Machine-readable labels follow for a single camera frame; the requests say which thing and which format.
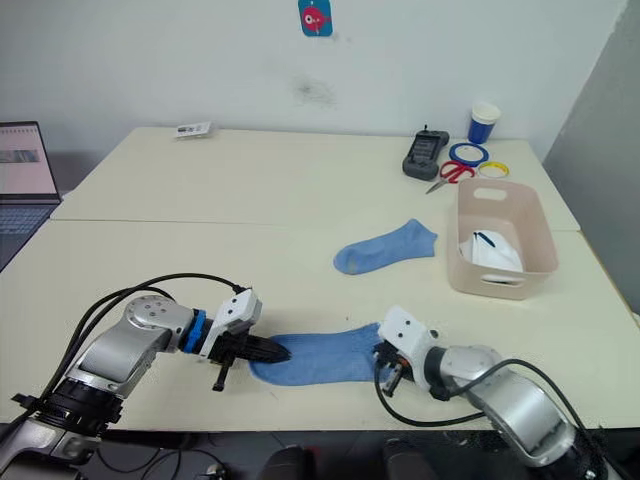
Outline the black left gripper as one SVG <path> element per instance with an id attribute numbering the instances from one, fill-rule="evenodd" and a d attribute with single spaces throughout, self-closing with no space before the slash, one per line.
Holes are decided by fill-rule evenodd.
<path id="1" fill-rule="evenodd" d="M 265 364 L 276 364 L 291 359 L 290 351 L 276 341 L 252 336 L 250 348 L 248 339 L 248 335 L 223 334 L 215 340 L 207 356 L 210 363 L 220 367 L 212 386 L 213 391 L 224 390 L 229 370 L 237 358 Z"/>

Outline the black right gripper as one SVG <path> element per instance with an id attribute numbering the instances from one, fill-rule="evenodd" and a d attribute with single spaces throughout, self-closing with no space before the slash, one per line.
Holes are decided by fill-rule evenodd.
<path id="1" fill-rule="evenodd" d="M 413 369 L 408 360 L 388 341 L 373 349 L 374 384 L 381 393 L 392 398 L 402 380 L 413 381 Z"/>

